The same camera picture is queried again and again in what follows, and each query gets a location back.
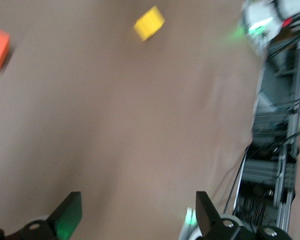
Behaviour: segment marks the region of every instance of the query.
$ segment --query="green led light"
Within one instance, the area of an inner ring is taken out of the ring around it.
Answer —
[[[197,224],[196,210],[188,207],[188,209],[186,211],[185,222],[190,225]]]
[[[237,43],[238,41],[245,38],[245,28],[244,26],[240,25],[235,30],[233,30],[229,36],[227,36],[227,41],[231,43]]]
[[[259,35],[259,34],[263,33],[264,30],[266,29],[266,25],[268,23],[270,23],[273,19],[274,19],[273,17],[269,17],[265,20],[256,22],[249,28],[249,33],[251,35],[253,35],[253,34]]]
[[[56,227],[56,235],[60,240],[69,240],[71,235],[74,233],[77,225],[67,225],[59,223]]]

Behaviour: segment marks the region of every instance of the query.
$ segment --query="machine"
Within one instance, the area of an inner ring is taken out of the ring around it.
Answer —
[[[46,220],[34,220],[0,240],[69,240],[82,218],[80,192],[71,192]]]
[[[259,226],[252,232],[234,217],[220,216],[204,191],[196,192],[195,209],[186,218],[179,240],[292,240],[278,227]]]
[[[279,36],[300,40],[300,0],[247,0],[242,14],[246,34],[258,56],[267,58],[268,47]]]

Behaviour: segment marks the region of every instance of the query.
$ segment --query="red light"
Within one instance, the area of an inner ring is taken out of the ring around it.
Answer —
[[[292,17],[287,18],[283,23],[282,23],[282,27],[285,28],[286,26],[288,26],[290,23],[292,23]]]

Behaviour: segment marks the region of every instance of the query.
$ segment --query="beige table surface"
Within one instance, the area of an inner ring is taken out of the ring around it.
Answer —
[[[166,19],[133,30],[153,5]],[[238,0],[0,0],[0,228],[81,191],[72,239],[175,240],[195,192],[223,210],[262,67]]]

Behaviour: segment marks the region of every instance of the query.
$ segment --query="wire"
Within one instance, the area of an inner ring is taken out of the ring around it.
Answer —
[[[224,206],[223,214],[225,214],[226,211],[227,211],[227,208],[228,208],[228,205],[229,205],[229,202],[230,202],[232,193],[233,193],[233,191],[234,191],[234,188],[235,188],[237,179],[238,179],[238,177],[239,177],[239,173],[240,173],[241,168],[242,168],[242,166],[243,166],[243,164],[244,164],[244,162],[245,162],[245,159],[246,159],[246,157],[247,157],[247,153],[248,153],[248,150],[249,150],[249,147],[251,146],[251,144],[252,144],[252,143],[250,143],[249,146],[247,146],[247,147],[245,148],[244,155],[243,155],[243,158],[242,158],[242,160],[241,160],[239,169],[238,169],[238,171],[237,171],[237,173],[236,173],[236,175],[235,175],[235,179],[234,179],[234,182],[233,182],[233,184],[232,184],[232,187],[231,187],[231,190],[230,190],[229,197],[228,197],[228,199],[226,200],[226,204],[225,204],[225,206]]]
[[[273,104],[270,104],[269,106],[270,107],[278,107],[278,106],[283,106],[283,105],[287,105],[287,104],[293,104],[294,103],[294,106],[290,106],[288,107],[286,110],[288,110],[289,108],[292,108],[292,107],[295,107],[297,104],[299,104],[300,102],[300,98],[297,98],[295,100],[291,100],[291,101],[286,101],[286,102],[280,102],[280,103],[273,103]],[[258,108],[269,108],[268,105],[259,105]]]
[[[292,109],[288,110],[288,108],[287,108],[286,111],[287,111],[287,114],[283,117],[283,119],[281,120],[281,122],[278,123],[278,125],[286,123],[287,122],[287,120],[286,120],[287,117],[289,115],[293,114]]]
[[[287,137],[287,138],[279,145],[279,147],[274,151],[274,153],[272,154],[272,157],[278,153],[278,151],[280,150],[280,148],[281,148],[287,141],[289,141],[290,139],[296,138],[296,137],[298,137],[298,136],[300,136],[300,131],[297,132],[297,133],[295,133],[295,134],[293,134],[293,135],[291,135],[291,136],[289,136],[289,137]],[[273,178],[268,178],[268,179],[263,180],[263,181],[261,182],[261,184],[264,184],[264,183],[266,183],[266,182],[268,182],[268,181],[274,181],[274,180],[277,180],[277,179],[280,177],[280,175],[282,174],[283,171],[284,171],[284,170],[283,170],[283,166],[282,166],[282,164],[281,164],[281,165],[280,165],[280,171],[279,171],[278,175],[275,176],[275,177],[273,177]]]
[[[297,22],[299,20],[300,20],[300,12],[297,13],[296,15],[292,16],[292,21],[285,28],[295,27],[295,25],[292,26],[292,24],[294,24],[295,22]]]
[[[277,106],[282,106],[282,105],[287,105],[287,104],[293,104],[295,102],[298,102],[300,101],[300,98],[297,98],[295,100],[292,100],[292,101],[286,101],[286,102],[281,102],[281,103],[276,103],[276,104],[271,104],[272,106],[274,107],[277,107]]]
[[[281,53],[287,47],[289,47],[290,45],[292,45],[298,39],[300,39],[300,34],[298,36],[296,36],[294,39],[292,39],[290,42],[288,42],[286,45],[284,45],[283,47],[279,48],[275,52],[273,52],[270,55],[268,55],[268,59],[272,59],[273,57],[277,56],[279,53]]]
[[[294,39],[292,39],[290,42],[288,42],[286,45],[284,45],[283,47],[279,48],[275,52],[273,52],[270,55],[268,55],[268,59],[271,59],[271,58],[275,57],[276,55],[278,55],[279,53],[281,53],[284,49],[286,49],[287,47],[289,47],[290,45],[292,45],[296,40],[299,40],[299,39],[300,39],[300,33]]]

